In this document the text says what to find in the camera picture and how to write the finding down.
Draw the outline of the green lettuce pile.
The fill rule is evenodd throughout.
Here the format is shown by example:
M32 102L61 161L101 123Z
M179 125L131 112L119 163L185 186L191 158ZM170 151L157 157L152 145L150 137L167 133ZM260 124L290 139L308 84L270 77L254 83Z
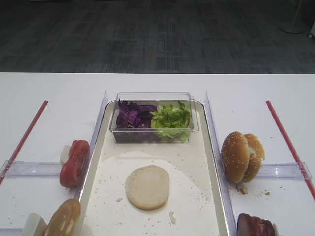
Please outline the green lettuce pile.
M186 142L190 132L182 131L189 128L191 113L186 104L178 101L179 107L158 105L156 111L151 111L153 115L151 128L153 129L175 129L176 131L162 131L157 135L162 142Z

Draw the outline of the white block behind tomato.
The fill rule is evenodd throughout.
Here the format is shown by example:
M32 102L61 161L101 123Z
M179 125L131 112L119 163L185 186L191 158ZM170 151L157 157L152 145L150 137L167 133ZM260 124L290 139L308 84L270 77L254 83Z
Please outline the white block behind tomato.
M60 163L64 165L69 159L70 146L65 145L60 155Z

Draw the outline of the tomato slices stack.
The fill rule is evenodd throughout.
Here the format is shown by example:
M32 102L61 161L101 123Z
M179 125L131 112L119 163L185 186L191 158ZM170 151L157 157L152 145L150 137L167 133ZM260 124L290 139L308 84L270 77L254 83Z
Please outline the tomato slices stack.
M68 160L63 164L60 172L60 184L72 188L79 184L85 158L89 154L90 146L86 140L74 140L68 154Z

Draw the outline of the dark red meat patties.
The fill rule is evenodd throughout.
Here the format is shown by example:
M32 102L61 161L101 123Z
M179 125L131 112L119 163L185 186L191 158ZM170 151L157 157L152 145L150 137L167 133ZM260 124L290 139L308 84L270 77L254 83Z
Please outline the dark red meat patties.
M275 230L269 220L241 213L237 220L238 236L275 236Z

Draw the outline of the white block behind meat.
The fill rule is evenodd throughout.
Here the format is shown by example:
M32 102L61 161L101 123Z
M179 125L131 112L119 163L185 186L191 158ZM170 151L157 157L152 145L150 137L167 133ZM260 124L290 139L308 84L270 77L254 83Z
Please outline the white block behind meat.
M279 236L279 231L278 231L277 225L275 223L273 223L273 229L275 232L275 236Z

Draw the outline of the clear plastic salad container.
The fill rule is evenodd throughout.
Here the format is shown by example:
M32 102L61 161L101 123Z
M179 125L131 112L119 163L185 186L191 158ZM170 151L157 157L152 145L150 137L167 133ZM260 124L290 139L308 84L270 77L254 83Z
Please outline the clear plastic salad container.
M120 92L109 130L116 143L187 143L199 130L188 92Z

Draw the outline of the purple cabbage pieces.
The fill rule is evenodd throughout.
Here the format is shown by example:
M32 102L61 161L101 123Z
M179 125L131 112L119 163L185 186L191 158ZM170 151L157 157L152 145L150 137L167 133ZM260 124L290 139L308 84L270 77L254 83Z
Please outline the purple cabbage pieces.
M152 112L157 111L155 105L138 105L135 102L118 101L119 114L116 119L117 129L150 129L154 117ZM154 132L114 132L117 143L153 143L158 141Z

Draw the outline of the bottom bun half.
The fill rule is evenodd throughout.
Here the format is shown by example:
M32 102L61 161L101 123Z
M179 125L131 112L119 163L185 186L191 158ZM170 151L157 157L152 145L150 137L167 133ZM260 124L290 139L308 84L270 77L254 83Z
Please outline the bottom bun half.
M164 206L168 200L169 188L169 173L156 165L134 170L125 182L128 200L142 210L155 210Z

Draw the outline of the metal serving tray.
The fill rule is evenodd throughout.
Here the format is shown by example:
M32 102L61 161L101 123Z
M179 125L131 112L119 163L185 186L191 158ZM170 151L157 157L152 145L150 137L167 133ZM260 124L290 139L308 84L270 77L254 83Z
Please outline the metal serving tray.
M204 106L187 143L118 144L103 116L86 186L79 236L231 236Z

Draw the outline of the sesame bun top front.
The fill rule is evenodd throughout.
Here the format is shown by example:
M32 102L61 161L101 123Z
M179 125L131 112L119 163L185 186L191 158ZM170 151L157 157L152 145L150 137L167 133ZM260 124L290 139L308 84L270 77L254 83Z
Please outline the sesame bun top front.
M241 132L234 131L224 140L221 155L225 175L235 183L240 182L249 165L248 141Z

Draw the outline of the sesame bun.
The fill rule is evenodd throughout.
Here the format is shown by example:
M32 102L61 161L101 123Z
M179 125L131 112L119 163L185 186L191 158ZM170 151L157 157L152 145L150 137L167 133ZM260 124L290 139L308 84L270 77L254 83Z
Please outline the sesame bun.
M240 182L249 165L248 141L241 132L234 131L224 140L221 155L225 175L235 183Z
M262 161L265 159L265 152L263 145L259 138L254 134L245 134L249 146L249 164L245 171L242 182L252 181L258 174Z

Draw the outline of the sesame bun top rear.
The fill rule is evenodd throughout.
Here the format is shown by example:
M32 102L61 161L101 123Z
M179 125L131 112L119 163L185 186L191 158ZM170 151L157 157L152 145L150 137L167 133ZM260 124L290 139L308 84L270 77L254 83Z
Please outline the sesame bun top rear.
M258 174L262 161L265 159L265 152L263 145L259 138L254 134L245 134L249 146L249 164L245 171L242 182L252 181Z

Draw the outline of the right red strip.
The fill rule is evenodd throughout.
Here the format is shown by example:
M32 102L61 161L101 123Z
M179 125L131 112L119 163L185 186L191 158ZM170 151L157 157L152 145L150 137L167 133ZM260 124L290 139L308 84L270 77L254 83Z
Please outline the right red strip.
M284 126L282 125L273 105L271 104L271 102L269 100L265 101L265 103L266 103L271 115L273 116L273 119L274 119L275 123L277 124L277 127L280 130L280 132L281 132L295 162L297 163L312 197L315 198L315 187L314 187L312 180L311 180L311 174L309 174L307 172L307 169L306 169L307 166L302 163L302 161L301 161L296 149L294 148Z

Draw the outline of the red strip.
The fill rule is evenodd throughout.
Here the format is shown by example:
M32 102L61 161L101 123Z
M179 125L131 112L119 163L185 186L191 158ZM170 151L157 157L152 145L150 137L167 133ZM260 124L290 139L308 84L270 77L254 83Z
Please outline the red strip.
M311 180L311 174L309 174L307 172L307 169L306 169L307 166L302 163L302 161L301 161L296 149L294 148L284 126L282 125L273 105L271 104L271 102L269 100L265 101L265 103L266 103L271 115L273 116L273 119L274 119L275 123L277 124L277 127L280 130L280 132L281 132L295 162L297 163L312 197L315 198L315 187L314 187L312 180Z
M27 130L25 131L24 135L22 136L20 142L18 143L17 147L15 148L15 150L14 150L13 154L11 155L10 159L5 164L4 170L2 171L2 173L0 175L0 183L3 182L3 180L5 178L5 174L10 169L11 165L13 164L13 162L15 161L17 155L21 151L25 141L27 140L27 138L30 135L31 131L33 130L34 126L36 125L38 119L42 115L42 113L43 113L44 109L46 108L47 104L48 104L47 100L43 101L42 105L40 106L40 108L37 111L36 115L32 119L30 125L28 126Z

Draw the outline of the left red strip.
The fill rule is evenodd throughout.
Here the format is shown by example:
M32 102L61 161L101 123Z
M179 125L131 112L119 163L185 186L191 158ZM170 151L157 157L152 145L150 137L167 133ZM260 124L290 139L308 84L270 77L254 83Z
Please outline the left red strip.
M36 125L38 119L42 115L42 113L43 113L44 109L46 108L47 104L48 104L47 100L43 101L42 105L40 106L40 108L37 111L36 115L32 119L30 125L28 126L27 130L25 131L24 135L22 136L20 142L18 143L17 147L15 148L15 150L14 150L13 154L11 155L10 159L5 164L4 170L2 171L2 173L0 175L0 183L3 182L3 180L5 178L5 174L10 169L11 165L13 164L13 162L15 161L17 155L21 151L25 141L27 140L27 138L30 135L31 131L33 130L34 126Z

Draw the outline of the right long acrylic divider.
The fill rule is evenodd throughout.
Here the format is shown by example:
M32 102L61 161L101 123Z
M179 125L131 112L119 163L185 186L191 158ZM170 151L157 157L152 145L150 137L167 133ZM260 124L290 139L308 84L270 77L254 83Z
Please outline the right long acrylic divider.
M212 110L211 102L207 93L205 94L204 105L206 109L207 123L208 123L208 129L210 132L214 163L215 163L216 172L217 172L217 179L218 179L218 184L220 187L220 198L221 198L221 203L222 203L222 207L224 211L227 235L237 236L238 235L237 224L235 222L233 206L232 206L232 202L231 202L231 198L229 194L228 181L226 177L224 176L224 167L223 167L223 162L222 162L222 157L221 157L221 150L219 146L219 139L217 135L216 124L213 117L213 110Z

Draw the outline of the right upper acrylic crossbar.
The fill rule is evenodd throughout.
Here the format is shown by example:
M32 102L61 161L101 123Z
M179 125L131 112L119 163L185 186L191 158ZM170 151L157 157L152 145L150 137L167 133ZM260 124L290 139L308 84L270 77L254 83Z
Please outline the right upper acrylic crossbar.
M281 179L305 179L312 180L305 162L298 163L265 163L262 164L256 178L281 178Z

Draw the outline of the acrylic crossbar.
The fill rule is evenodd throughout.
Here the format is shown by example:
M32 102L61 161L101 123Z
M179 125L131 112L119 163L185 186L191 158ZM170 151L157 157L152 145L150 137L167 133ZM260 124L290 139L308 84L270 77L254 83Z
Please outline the acrylic crossbar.
M281 179L305 179L312 180L305 162L298 163L265 163L262 164L256 178L281 178Z
M24 162L6 160L0 169L1 177L59 177L59 162Z
M21 228L0 228L0 236L22 236Z

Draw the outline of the toasted bun bottom standing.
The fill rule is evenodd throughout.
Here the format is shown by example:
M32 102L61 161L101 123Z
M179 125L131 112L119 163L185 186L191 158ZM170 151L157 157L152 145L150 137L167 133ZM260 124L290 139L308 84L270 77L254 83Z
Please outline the toasted bun bottom standing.
M44 236L73 236L75 225L81 215L81 204L77 199L63 202L51 217Z

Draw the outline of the left upper acrylic crossbar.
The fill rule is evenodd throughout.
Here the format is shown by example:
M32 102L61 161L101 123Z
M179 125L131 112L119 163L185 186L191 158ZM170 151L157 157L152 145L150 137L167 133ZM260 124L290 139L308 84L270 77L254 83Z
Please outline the left upper acrylic crossbar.
M1 177L59 177L59 162L24 162L6 160L0 169Z

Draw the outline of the white block behind bun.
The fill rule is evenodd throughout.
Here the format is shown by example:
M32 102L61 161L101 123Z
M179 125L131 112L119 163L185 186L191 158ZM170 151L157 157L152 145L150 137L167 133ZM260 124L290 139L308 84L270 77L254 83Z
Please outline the white block behind bun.
M25 222L22 236L43 236L46 227L46 222L39 214L31 213Z

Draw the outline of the left lower acrylic crossbar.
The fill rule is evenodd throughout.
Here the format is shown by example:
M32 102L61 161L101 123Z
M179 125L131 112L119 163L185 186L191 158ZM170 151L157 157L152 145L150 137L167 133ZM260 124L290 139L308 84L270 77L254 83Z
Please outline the left lower acrylic crossbar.
M22 236L21 228L0 228L0 236Z

